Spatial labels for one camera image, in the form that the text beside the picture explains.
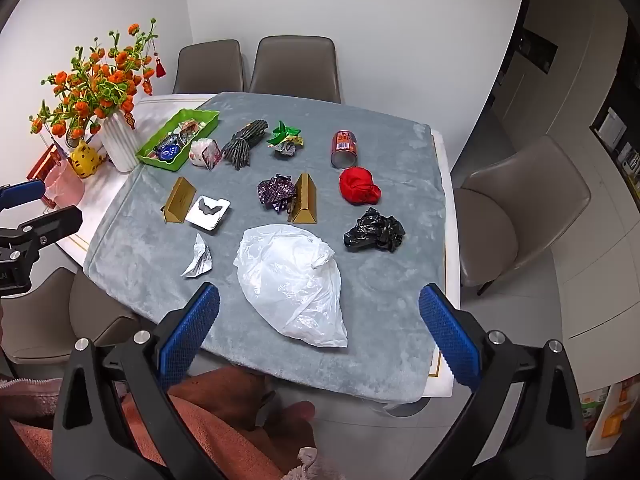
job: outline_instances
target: pink plastic container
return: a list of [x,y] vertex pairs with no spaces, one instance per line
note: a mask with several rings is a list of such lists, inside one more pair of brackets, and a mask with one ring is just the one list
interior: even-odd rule
[[60,165],[55,165],[44,179],[45,196],[53,200],[59,207],[78,205],[84,195],[84,182],[63,159]]

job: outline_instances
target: blue gripper pad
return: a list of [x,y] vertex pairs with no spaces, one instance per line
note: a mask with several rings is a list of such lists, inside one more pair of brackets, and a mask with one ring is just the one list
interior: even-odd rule
[[480,383],[478,349],[457,322],[455,309],[437,285],[430,283],[420,291],[420,316],[442,351],[456,380],[475,391]]
[[0,211],[38,200],[44,195],[44,190],[44,182],[41,180],[28,180],[0,188]]
[[178,323],[158,354],[158,382],[166,391],[180,383],[220,311],[217,287],[203,283],[185,307]]

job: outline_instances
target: chair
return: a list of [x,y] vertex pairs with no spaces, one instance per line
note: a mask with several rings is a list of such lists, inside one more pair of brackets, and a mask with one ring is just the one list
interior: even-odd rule
[[262,38],[249,92],[340,103],[334,42],[320,36]]
[[2,300],[2,309],[2,349],[19,365],[64,363],[81,337],[107,346],[127,340],[140,326],[135,314],[81,270],[62,267],[29,294]]
[[454,190],[462,285],[482,285],[530,262],[574,223],[589,187],[556,142],[544,135]]
[[174,94],[244,92],[244,71],[238,40],[208,41],[185,46],[178,54]]

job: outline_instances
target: yellow piggy bank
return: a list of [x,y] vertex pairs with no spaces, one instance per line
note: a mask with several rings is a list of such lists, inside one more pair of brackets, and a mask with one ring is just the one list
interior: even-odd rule
[[71,152],[69,158],[71,158],[71,164],[80,178],[94,174],[102,162],[102,157],[82,139]]

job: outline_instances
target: green plastic basket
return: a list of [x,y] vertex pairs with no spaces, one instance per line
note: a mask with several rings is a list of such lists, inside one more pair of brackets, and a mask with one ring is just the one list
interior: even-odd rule
[[[145,164],[149,164],[150,166],[162,168],[163,170],[178,171],[187,161],[187,158],[189,158],[189,148],[191,147],[191,143],[194,140],[209,137],[210,133],[216,126],[218,126],[219,115],[220,112],[212,112],[210,110],[187,110],[186,108],[183,108],[169,119],[147,142],[144,143],[142,148],[136,152],[136,157],[138,160]],[[166,162],[164,160],[159,160],[158,158],[149,158],[147,156],[149,152],[153,150],[154,146],[158,144],[164,136],[166,136],[166,134],[171,133],[178,127],[178,124],[183,121],[188,121],[189,119],[195,119],[198,122],[205,122],[207,124],[205,124],[204,128],[201,129],[193,139],[191,139],[191,142],[188,142],[187,145],[180,150],[180,153],[175,156],[174,160]]]

